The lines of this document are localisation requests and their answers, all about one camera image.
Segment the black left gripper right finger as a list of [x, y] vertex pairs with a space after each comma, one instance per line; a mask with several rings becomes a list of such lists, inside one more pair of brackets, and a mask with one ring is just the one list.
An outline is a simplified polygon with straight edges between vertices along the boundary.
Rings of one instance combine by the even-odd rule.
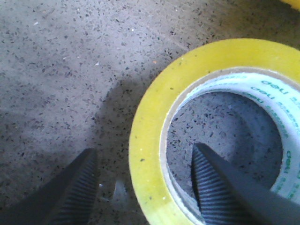
[[196, 142], [192, 178], [207, 225], [298, 225], [300, 206], [260, 185]]

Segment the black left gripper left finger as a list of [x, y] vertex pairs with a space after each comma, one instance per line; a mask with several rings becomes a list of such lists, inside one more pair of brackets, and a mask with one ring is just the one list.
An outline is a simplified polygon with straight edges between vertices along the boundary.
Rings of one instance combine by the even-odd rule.
[[97, 193], [97, 152], [85, 149], [57, 177], [8, 210], [2, 225], [86, 225]]

